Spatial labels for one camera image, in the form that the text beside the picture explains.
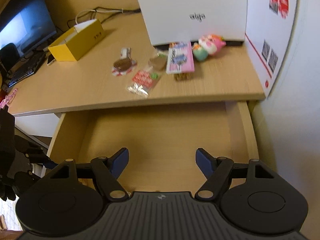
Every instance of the open yellow cardboard box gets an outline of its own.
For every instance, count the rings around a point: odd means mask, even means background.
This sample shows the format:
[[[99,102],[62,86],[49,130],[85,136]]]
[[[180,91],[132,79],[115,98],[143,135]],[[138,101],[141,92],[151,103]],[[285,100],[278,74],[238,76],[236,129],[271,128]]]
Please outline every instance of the open yellow cardboard box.
[[[106,36],[99,20],[73,26],[48,48],[57,61],[77,61]]]

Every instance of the desk surface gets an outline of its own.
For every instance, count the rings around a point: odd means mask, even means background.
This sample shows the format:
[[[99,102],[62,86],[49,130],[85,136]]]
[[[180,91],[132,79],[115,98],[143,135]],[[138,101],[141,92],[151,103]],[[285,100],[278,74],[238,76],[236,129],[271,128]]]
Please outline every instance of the desk surface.
[[[141,14],[119,16],[104,24],[109,35],[78,62],[44,64],[18,83],[9,112],[15,116],[59,113],[124,106],[160,105],[226,100],[259,100],[264,93],[258,76],[242,47],[226,47],[216,57],[195,62],[195,76],[177,82],[164,74],[148,99],[129,93],[136,69],[144,68],[152,55]],[[131,47],[138,66],[126,76],[111,74],[122,47]]]

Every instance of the keyboard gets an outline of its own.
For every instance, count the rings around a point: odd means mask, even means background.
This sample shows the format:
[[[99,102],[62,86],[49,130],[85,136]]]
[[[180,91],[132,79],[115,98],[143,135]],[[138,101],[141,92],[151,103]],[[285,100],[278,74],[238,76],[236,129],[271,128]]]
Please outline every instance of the keyboard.
[[[32,76],[42,66],[46,58],[45,52],[35,53],[25,64],[18,68],[14,73],[13,77],[8,83],[9,87],[17,84],[18,82]]]

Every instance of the monitor screen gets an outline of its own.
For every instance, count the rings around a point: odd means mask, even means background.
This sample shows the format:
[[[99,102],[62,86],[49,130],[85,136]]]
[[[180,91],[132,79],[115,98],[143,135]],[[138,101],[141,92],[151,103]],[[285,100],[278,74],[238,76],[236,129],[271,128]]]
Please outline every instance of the monitor screen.
[[[44,0],[10,0],[0,14],[0,49],[25,56],[56,33]]]

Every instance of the smartphone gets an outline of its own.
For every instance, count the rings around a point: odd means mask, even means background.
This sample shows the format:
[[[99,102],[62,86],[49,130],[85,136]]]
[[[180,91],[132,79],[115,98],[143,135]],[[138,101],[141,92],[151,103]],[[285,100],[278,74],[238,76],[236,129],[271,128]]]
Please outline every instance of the smartphone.
[[[50,54],[50,56],[48,57],[47,65],[50,66],[55,61],[56,61],[56,59],[54,58],[54,56],[52,54]]]

